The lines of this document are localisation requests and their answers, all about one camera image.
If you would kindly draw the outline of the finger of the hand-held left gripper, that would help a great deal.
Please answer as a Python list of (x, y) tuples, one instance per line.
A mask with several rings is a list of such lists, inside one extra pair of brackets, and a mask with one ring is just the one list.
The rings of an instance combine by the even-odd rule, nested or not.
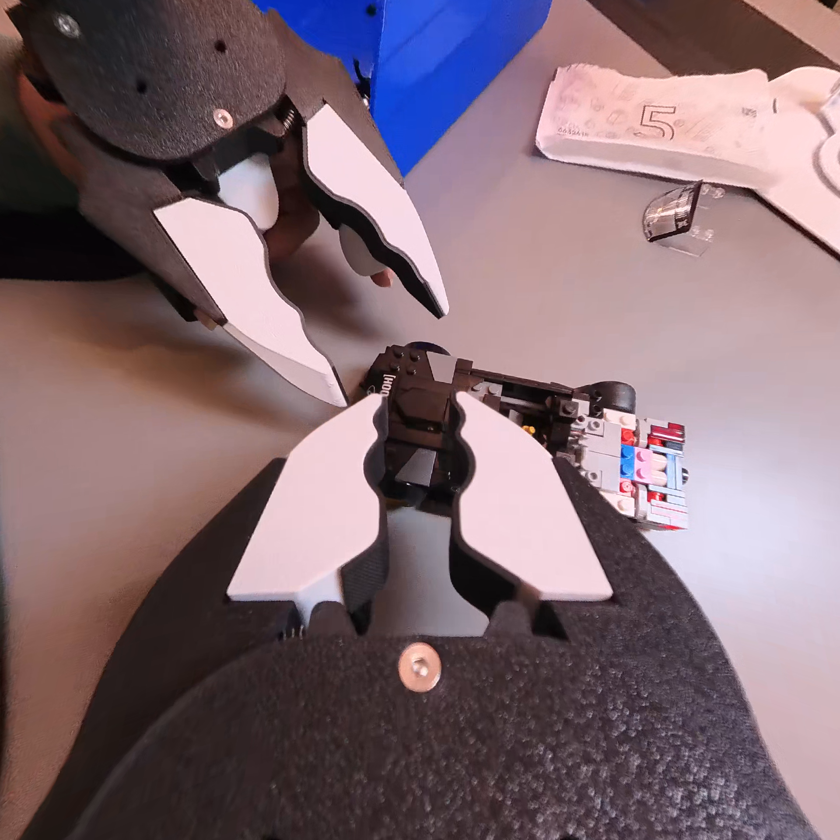
[(371, 257), (436, 318), (447, 315), (445, 284), (406, 189), (328, 103), (304, 123), (301, 138), (303, 169), (318, 208), (353, 230)]
[(194, 197), (157, 208), (154, 215), (221, 310), (228, 334), (302, 392), (332, 406), (348, 405), (301, 312), (276, 288), (266, 242), (248, 215)]

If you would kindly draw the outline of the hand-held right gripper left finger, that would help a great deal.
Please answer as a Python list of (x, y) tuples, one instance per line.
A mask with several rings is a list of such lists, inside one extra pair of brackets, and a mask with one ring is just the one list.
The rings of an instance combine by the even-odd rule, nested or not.
[(389, 569), (385, 397), (368, 395), (288, 456), (228, 585), (236, 602), (338, 602), (360, 610)]

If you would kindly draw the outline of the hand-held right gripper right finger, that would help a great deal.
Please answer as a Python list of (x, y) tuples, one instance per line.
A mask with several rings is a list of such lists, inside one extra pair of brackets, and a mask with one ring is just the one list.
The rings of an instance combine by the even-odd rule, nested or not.
[(456, 394), (467, 478), (455, 500), (456, 544), (539, 602), (603, 602), (613, 588), (550, 453), (468, 394)]

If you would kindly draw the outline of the black lego car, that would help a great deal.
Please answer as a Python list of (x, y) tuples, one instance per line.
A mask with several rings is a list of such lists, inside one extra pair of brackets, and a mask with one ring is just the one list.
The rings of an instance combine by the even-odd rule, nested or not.
[(387, 401), (384, 493), (394, 503), (449, 515), (464, 474), (455, 456), (455, 391), (569, 461), (641, 529), (688, 529), (685, 427), (638, 415), (631, 385), (599, 381), (573, 388), (485, 371), (427, 342), (387, 346), (360, 384), (362, 396), (381, 394)]

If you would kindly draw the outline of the blue plastic bin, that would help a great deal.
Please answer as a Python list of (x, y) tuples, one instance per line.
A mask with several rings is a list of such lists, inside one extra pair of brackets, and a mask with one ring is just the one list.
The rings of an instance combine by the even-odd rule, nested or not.
[(544, 25), (551, 1), (256, 1), (339, 57), (406, 175)]

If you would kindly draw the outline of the person's left forearm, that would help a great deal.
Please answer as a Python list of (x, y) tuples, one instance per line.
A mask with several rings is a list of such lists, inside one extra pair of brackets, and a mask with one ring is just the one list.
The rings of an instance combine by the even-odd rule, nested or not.
[(120, 280), (144, 271), (78, 211), (81, 163), (53, 129), (68, 118), (25, 74), (17, 37), (1, 37), (1, 277)]

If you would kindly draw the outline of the clear lego windshield piece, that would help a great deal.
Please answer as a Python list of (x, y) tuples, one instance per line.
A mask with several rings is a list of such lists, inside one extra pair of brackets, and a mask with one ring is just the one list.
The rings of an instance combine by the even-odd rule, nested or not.
[(656, 197), (643, 214), (647, 242), (687, 256), (702, 256), (715, 237), (712, 224), (725, 195), (721, 185), (693, 182)]

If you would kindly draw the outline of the white printed paper bag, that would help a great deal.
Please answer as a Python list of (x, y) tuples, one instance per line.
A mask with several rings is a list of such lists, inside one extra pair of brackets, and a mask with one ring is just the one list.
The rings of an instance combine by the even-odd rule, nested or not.
[(575, 64), (556, 70), (535, 144), (561, 162), (766, 172), (771, 115), (763, 70), (651, 78)]

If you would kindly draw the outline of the white booklet stand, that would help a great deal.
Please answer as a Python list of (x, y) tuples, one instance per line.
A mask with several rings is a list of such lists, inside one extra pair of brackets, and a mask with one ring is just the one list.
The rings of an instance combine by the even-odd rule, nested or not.
[(839, 255), (837, 70), (801, 67), (769, 81), (766, 151), (773, 176), (759, 195)]

